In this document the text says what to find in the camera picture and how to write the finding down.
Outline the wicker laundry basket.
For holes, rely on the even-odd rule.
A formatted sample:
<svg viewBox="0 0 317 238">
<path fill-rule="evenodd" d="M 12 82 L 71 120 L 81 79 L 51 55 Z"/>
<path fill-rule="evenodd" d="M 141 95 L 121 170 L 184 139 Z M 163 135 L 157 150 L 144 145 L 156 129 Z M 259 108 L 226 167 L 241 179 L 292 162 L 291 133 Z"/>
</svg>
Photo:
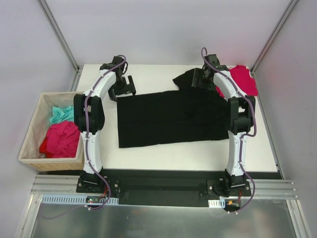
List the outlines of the wicker laundry basket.
<svg viewBox="0 0 317 238">
<path fill-rule="evenodd" d="M 77 92 L 45 92 L 39 96 L 29 128 L 22 144 L 18 160 L 41 172 L 83 170 L 84 149 L 79 139 L 76 156 L 67 158 L 47 158 L 39 149 L 50 127 L 53 107 L 73 105 Z"/>
</svg>

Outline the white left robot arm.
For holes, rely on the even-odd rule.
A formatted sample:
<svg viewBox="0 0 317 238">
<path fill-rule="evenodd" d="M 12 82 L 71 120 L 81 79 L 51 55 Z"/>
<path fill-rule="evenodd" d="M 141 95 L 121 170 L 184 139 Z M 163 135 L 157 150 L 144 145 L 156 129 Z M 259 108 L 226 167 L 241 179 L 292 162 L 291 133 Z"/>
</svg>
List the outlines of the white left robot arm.
<svg viewBox="0 0 317 238">
<path fill-rule="evenodd" d="M 105 181 L 100 172 L 103 169 L 100 153 L 100 133 L 105 124 L 103 99 L 106 95 L 117 102 L 117 96 L 136 95 L 133 78 L 124 74 L 128 69 L 126 56 L 114 56 L 112 62 L 100 67 L 99 75 L 93 85 L 82 94 L 73 98 L 74 123 L 80 131 L 84 146 L 84 168 L 80 175 L 82 184 L 99 193 Z"/>
</svg>

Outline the black flower print t-shirt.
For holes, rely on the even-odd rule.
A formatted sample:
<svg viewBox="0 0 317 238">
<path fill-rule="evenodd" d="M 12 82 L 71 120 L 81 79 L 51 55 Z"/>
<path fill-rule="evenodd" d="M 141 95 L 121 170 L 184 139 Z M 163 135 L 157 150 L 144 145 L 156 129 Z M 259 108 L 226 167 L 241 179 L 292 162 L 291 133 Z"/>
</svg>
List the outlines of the black flower print t-shirt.
<svg viewBox="0 0 317 238">
<path fill-rule="evenodd" d="M 194 70 L 173 79 L 178 90 L 118 98 L 120 148 L 228 139 L 226 100 L 192 87 Z"/>
</svg>

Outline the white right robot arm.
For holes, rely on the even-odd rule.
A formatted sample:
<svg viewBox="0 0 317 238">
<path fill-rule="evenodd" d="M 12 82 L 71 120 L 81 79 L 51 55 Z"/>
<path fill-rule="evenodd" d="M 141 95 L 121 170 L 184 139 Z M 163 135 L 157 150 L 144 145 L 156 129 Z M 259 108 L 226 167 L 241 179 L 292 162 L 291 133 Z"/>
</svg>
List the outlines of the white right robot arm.
<svg viewBox="0 0 317 238">
<path fill-rule="evenodd" d="M 248 96 L 233 80 L 227 66 L 221 65 L 216 54 L 201 53 L 202 68 L 194 70 L 192 87 L 215 90 L 226 100 L 225 128 L 229 135 L 229 158 L 225 169 L 223 191 L 235 195 L 246 184 L 245 153 L 248 137 L 257 133 L 254 96 Z"/>
</svg>

